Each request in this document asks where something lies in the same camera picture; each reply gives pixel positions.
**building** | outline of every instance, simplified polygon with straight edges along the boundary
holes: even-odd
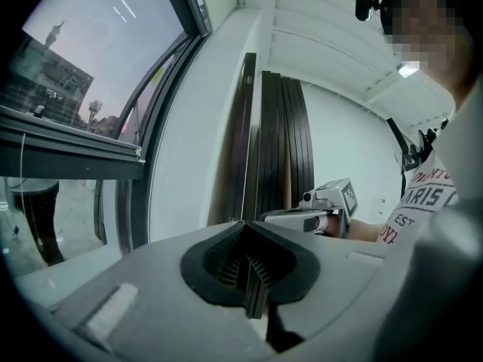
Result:
[[[46,118],[86,130],[78,111],[94,78],[48,48],[60,33],[55,26],[46,44],[22,31],[23,41],[10,61],[10,77],[0,88],[2,105],[20,112],[45,107]]]

